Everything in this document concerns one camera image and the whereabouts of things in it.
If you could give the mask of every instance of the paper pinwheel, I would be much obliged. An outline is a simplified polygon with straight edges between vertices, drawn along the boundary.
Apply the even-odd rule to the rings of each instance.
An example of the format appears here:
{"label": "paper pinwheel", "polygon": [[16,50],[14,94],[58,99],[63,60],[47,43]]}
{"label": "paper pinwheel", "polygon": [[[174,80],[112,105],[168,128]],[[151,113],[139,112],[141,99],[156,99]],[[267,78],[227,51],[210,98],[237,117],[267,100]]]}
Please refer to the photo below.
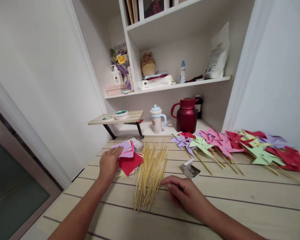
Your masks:
{"label": "paper pinwheel", "polygon": [[182,133],[182,132],[175,132],[175,133],[173,133],[173,135],[174,135],[175,137],[180,137],[180,136],[179,136],[180,133]]}
{"label": "paper pinwheel", "polygon": [[178,138],[175,137],[175,138],[171,139],[170,142],[175,142],[180,149],[183,149],[183,147],[186,146],[185,142],[187,142],[187,139],[185,139],[185,137],[183,135],[180,135],[180,137],[178,137]]}
{"label": "paper pinwheel", "polygon": [[252,136],[255,136],[255,137],[261,137],[261,138],[266,138],[266,135],[261,132],[261,131],[256,131],[256,132],[250,132],[250,131],[247,131],[247,130],[244,130],[246,133],[252,135]]}
{"label": "paper pinwheel", "polygon": [[247,133],[244,130],[242,132],[239,132],[238,134],[242,135],[242,137],[241,137],[242,140],[251,140],[251,139],[256,139],[257,138],[256,136],[253,136],[253,135]]}
{"label": "paper pinwheel", "polygon": [[194,153],[193,153],[193,149],[195,149],[196,148],[196,146],[194,146],[194,147],[190,147],[190,143],[193,141],[193,139],[192,138],[189,138],[189,142],[185,142],[185,144],[186,144],[186,149],[188,150],[188,152],[192,155],[192,156],[194,156]]}
{"label": "paper pinwheel", "polygon": [[286,166],[283,166],[282,168],[300,171],[300,153],[297,150],[288,146],[285,146],[285,148],[285,152],[275,148],[266,148],[266,151],[272,153],[273,155],[283,160]]}
{"label": "paper pinwheel", "polygon": [[180,135],[184,136],[186,139],[195,138],[196,136],[189,132],[181,132]]}
{"label": "paper pinwheel", "polygon": [[206,140],[204,140],[203,137],[199,137],[199,136],[196,136],[196,140],[193,140],[189,147],[198,147],[201,149],[201,151],[203,153],[205,153],[206,155],[208,155],[209,157],[211,157],[212,159],[213,156],[210,154],[210,152],[208,151],[209,148],[213,147],[213,145],[210,145],[206,142]]}
{"label": "paper pinwheel", "polygon": [[266,152],[264,150],[264,147],[249,148],[244,144],[243,146],[256,157],[252,164],[269,165],[272,162],[276,162],[281,166],[285,166],[285,164],[281,161],[280,158],[272,155],[271,153]]}
{"label": "paper pinwheel", "polygon": [[243,152],[244,149],[235,149],[231,147],[230,140],[228,139],[227,141],[218,141],[214,140],[212,141],[212,144],[216,147],[218,147],[224,155],[228,156],[229,158],[233,159],[233,156],[231,155],[231,152]]}
{"label": "paper pinwheel", "polygon": [[271,148],[284,148],[284,146],[287,144],[287,141],[283,137],[274,136],[267,133],[266,133],[266,137],[267,138],[258,137],[258,140],[261,143],[270,143]]}
{"label": "paper pinwheel", "polygon": [[242,144],[240,144],[240,143],[243,143],[246,146],[250,147],[249,143],[253,141],[253,139],[242,140],[241,139],[242,135],[239,135],[236,132],[228,132],[228,131],[226,131],[226,133],[228,134],[228,138],[230,140],[231,147],[234,148],[234,149],[238,149],[238,150],[243,149],[244,151],[246,151],[245,148],[243,148]]}
{"label": "paper pinwheel", "polygon": [[201,131],[201,130],[199,132],[195,133],[195,135],[197,135],[199,137],[203,137],[207,141],[208,144],[210,144],[214,139],[214,136],[212,136],[211,134],[207,134],[206,132]]}
{"label": "paper pinwheel", "polygon": [[252,147],[269,147],[269,146],[271,146],[271,143],[259,142],[258,138],[252,139],[252,141],[249,142],[249,144]]}
{"label": "paper pinwheel", "polygon": [[219,133],[219,132],[216,132],[215,130],[213,130],[212,128],[208,127],[208,131],[202,131],[203,133],[205,133],[206,135],[208,136],[213,136],[214,137],[214,140],[219,140],[221,141],[222,140],[222,136],[223,135],[222,133]]}

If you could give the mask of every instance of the white wooden table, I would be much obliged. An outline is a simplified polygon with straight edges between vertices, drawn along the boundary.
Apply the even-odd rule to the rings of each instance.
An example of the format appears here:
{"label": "white wooden table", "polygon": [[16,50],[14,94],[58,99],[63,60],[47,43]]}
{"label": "white wooden table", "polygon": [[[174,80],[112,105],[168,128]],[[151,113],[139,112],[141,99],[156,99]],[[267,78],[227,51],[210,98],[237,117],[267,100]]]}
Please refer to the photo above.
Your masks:
{"label": "white wooden table", "polygon": [[[165,177],[184,177],[180,166],[189,157],[175,143],[169,143],[170,139],[172,136],[146,136],[144,142],[165,140],[169,147]],[[41,218],[38,224],[41,230],[53,232],[97,179],[102,153],[123,140],[120,137],[109,140]],[[267,239],[300,240],[300,185],[282,174],[276,176],[262,166],[250,164],[242,154],[235,154],[235,159],[246,176],[237,175],[229,166],[222,170],[204,156],[202,159],[213,176],[195,157],[193,165],[201,170],[195,183],[212,204]],[[299,172],[290,173],[300,180]],[[97,208],[86,239],[222,239],[186,212],[176,209],[166,188],[155,196],[150,212],[146,207],[134,211],[136,177],[114,179]]]}

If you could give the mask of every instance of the black shelf leg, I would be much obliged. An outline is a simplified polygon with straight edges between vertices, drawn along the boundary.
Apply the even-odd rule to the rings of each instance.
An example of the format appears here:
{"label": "black shelf leg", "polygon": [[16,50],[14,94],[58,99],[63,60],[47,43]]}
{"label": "black shelf leg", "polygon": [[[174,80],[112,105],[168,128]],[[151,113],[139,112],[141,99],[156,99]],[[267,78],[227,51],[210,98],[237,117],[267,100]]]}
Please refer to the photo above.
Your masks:
{"label": "black shelf leg", "polygon": [[113,132],[111,131],[111,129],[109,128],[109,126],[107,125],[107,124],[104,124],[103,125],[105,128],[106,128],[106,130],[108,131],[108,133],[110,134],[110,136],[112,137],[112,139],[116,139],[117,138],[117,136],[115,136],[114,134],[113,134]]}
{"label": "black shelf leg", "polygon": [[137,124],[137,127],[138,127],[139,134],[140,134],[140,136],[141,136],[142,139],[143,139],[144,136],[142,135],[141,128],[140,128],[140,124],[139,124],[139,122],[136,122],[136,124]]}

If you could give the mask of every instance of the red thermos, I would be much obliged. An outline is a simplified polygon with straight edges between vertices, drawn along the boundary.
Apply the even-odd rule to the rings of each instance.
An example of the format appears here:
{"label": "red thermos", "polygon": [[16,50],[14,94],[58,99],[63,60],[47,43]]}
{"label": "red thermos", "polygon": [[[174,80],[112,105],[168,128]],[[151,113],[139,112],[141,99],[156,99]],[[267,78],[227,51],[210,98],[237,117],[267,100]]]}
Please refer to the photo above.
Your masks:
{"label": "red thermos", "polygon": [[[199,99],[184,98],[180,100],[180,103],[176,103],[171,108],[171,116],[177,119],[177,132],[190,132],[194,133],[197,127],[197,110],[194,104]],[[177,116],[173,115],[175,106],[180,105],[177,111]]]}

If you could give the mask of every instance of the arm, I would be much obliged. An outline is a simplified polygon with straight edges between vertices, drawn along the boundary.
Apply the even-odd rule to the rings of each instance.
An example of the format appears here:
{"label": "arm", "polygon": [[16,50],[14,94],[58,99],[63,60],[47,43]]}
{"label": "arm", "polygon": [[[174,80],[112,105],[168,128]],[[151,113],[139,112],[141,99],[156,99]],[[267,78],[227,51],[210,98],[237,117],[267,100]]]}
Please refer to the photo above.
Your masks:
{"label": "arm", "polygon": [[169,176],[161,185],[167,185],[170,200],[179,208],[180,204],[200,222],[226,240],[265,240],[224,212],[214,207],[188,178]]}
{"label": "arm", "polygon": [[48,240],[85,239],[96,208],[116,175],[122,150],[123,147],[117,147],[102,154],[98,179]]}

